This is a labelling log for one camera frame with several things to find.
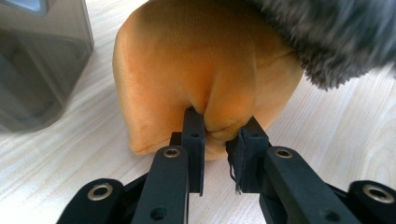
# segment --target orange velvet fabric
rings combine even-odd
[[[243,0],[150,0],[121,26],[113,70],[130,148],[147,154],[204,116],[205,158],[255,116],[265,129],[303,70],[292,48]]]

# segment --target gray fur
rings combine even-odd
[[[319,88],[396,62],[395,0],[248,0],[296,49]]]

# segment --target black plastic bracket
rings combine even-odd
[[[258,160],[264,158],[264,153],[271,144],[267,134],[259,122],[251,118],[234,140],[227,142],[226,150],[232,179],[236,191],[244,193],[260,193],[261,186],[257,180]]]
[[[273,215],[269,206],[281,201],[287,223],[360,223],[296,151],[270,147],[260,167],[268,175],[261,178],[266,181],[262,185],[268,185],[269,180],[273,186],[262,189],[261,206],[266,217]]]
[[[124,187],[118,180],[94,180],[78,191],[57,223],[120,223],[123,194]]]
[[[193,107],[184,112],[181,146],[189,152],[190,192],[204,192],[205,126],[203,117]]]
[[[155,154],[132,223],[187,223],[188,204],[188,152],[163,147]]]
[[[349,186],[343,200],[361,223],[396,223],[396,191],[380,183],[362,180]]]

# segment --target stuffed toy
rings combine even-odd
[[[392,62],[394,39],[375,51],[366,37],[382,30],[376,21],[364,26],[352,2],[345,9],[343,1],[148,1],[121,26],[113,55],[131,150],[167,146],[192,105],[204,117],[205,158],[225,157],[225,143],[252,116],[264,130],[276,119],[303,72],[327,90]],[[360,10],[380,5],[362,2],[372,4]],[[346,24],[371,33],[343,35]]]

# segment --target light wood surface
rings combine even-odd
[[[64,114],[34,133],[0,133],[0,223],[54,223],[74,194],[101,177],[123,184],[152,155],[128,149],[111,70],[116,32],[145,0],[87,0],[93,55]],[[328,183],[371,179],[396,189],[396,84],[388,69],[320,91],[303,78],[267,131],[299,151]],[[192,194],[190,223],[264,223],[258,195],[235,195],[226,160],[205,165],[205,193]]]

